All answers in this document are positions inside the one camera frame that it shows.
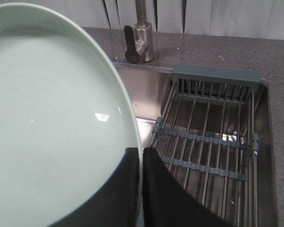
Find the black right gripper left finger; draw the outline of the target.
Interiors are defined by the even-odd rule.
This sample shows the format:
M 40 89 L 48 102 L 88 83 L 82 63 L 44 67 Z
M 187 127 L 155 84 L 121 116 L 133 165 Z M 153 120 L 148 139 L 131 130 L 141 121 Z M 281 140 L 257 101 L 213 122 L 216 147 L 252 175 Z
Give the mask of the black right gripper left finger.
M 52 227 L 134 227 L 138 213 L 138 148 L 126 148 L 105 184 Z

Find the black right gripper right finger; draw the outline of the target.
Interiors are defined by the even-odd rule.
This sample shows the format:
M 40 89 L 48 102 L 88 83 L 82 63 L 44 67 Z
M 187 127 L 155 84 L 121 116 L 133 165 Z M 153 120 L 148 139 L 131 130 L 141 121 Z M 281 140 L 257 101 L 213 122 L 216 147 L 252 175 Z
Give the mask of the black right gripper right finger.
M 143 152 L 146 227 L 232 227 L 192 198 L 165 167 L 155 148 Z

